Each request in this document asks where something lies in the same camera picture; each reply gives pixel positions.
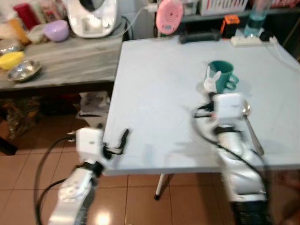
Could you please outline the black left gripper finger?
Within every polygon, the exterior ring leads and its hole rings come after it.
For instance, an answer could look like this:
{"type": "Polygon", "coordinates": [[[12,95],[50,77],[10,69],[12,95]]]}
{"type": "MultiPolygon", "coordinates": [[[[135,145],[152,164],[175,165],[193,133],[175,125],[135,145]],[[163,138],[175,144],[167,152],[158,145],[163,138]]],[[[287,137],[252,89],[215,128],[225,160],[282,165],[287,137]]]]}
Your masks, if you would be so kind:
{"type": "Polygon", "coordinates": [[[123,154],[124,148],[126,147],[127,141],[129,137],[129,129],[125,129],[122,133],[122,137],[120,138],[120,145],[118,146],[118,154],[123,154]]]}

